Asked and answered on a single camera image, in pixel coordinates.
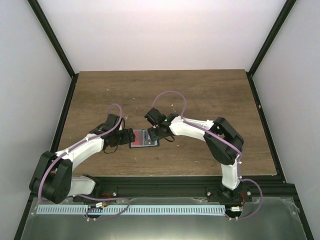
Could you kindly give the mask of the black leather card holder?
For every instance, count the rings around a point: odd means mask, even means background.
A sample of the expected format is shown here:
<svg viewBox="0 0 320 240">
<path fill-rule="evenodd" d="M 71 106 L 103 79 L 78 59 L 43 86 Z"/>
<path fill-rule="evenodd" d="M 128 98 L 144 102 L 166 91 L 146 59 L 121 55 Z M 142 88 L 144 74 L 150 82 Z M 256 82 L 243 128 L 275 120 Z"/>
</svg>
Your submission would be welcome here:
<svg viewBox="0 0 320 240">
<path fill-rule="evenodd" d="M 158 147 L 160 142 L 158 140 L 151 140 L 151 137 L 147 129 L 134 129 L 133 133 L 135 135 L 134 142 L 129 144 L 130 148 L 148 148 L 148 147 Z"/>
</svg>

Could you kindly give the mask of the black VIP card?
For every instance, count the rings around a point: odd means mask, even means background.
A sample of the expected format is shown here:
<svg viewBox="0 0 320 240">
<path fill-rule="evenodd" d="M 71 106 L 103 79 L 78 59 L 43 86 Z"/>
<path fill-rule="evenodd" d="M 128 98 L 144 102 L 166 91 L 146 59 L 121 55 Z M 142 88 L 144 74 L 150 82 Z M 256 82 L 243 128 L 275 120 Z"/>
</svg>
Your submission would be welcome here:
<svg viewBox="0 0 320 240">
<path fill-rule="evenodd" d="M 158 140 L 152 140 L 147 129 L 144 130 L 144 146 L 145 147 L 156 147 L 160 143 Z"/>
</svg>

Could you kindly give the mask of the black aluminium frame rail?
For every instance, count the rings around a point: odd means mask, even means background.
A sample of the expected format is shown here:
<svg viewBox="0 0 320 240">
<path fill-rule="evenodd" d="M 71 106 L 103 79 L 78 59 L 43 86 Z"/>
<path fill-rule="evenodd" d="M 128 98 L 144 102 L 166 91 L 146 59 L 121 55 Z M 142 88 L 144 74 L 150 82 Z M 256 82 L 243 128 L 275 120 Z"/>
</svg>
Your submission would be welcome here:
<svg viewBox="0 0 320 240">
<path fill-rule="evenodd" d="M 43 189 L 41 197 L 55 204 L 73 197 L 76 202 L 104 201 L 105 198 L 206 198 L 209 202 L 236 204 L 253 197 L 293 197 L 298 193 L 294 184 L 284 183 L 277 176 L 254 176 L 240 183 L 236 190 L 229 190 L 219 176 L 168 176 L 168 177 L 92 177 L 93 190 L 85 192 L 80 185 L 79 193 L 68 191 L 68 183 Z"/>
</svg>

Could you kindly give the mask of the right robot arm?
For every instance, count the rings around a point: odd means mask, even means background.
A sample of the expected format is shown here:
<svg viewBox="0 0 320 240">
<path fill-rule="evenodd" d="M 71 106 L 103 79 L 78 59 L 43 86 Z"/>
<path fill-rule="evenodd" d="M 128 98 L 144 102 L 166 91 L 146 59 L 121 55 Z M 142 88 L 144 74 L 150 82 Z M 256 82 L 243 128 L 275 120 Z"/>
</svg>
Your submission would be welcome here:
<svg viewBox="0 0 320 240">
<path fill-rule="evenodd" d="M 147 129 L 152 141 L 184 136 L 205 142 L 221 165 L 223 198 L 232 202 L 240 196 L 242 177 L 239 165 L 245 141 L 225 118 L 195 120 L 173 113 L 164 115 L 154 107 L 144 118 L 152 125 Z"/>
</svg>

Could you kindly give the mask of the metal sheet front panel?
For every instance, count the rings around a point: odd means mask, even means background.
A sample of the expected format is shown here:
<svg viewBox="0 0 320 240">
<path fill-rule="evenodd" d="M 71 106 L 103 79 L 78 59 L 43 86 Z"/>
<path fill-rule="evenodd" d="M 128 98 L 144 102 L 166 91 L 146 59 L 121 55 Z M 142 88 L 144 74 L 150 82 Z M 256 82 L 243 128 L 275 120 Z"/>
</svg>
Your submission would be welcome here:
<svg viewBox="0 0 320 240">
<path fill-rule="evenodd" d="M 254 198 L 228 215 L 36 214 L 34 200 L 23 240 L 305 240 L 299 210 L 290 198 Z M 110 205 L 217 205 L 196 198 L 136 198 Z"/>
</svg>

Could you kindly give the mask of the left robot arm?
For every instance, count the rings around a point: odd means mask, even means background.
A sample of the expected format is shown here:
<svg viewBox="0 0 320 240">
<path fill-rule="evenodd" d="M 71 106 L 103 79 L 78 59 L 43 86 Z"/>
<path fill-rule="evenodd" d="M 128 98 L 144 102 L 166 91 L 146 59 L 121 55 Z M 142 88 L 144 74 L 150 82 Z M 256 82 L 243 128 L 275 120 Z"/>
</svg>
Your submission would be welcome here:
<svg viewBox="0 0 320 240">
<path fill-rule="evenodd" d="M 87 175 L 73 176 L 73 171 L 92 155 L 104 152 L 108 147 L 131 144 L 135 138 L 134 130 L 125 128 L 125 120 L 110 113 L 104 123 L 72 146 L 57 152 L 44 152 L 29 183 L 29 190 L 55 204 L 77 195 L 85 195 L 89 201 L 97 202 L 102 196 L 97 181 Z"/>
</svg>

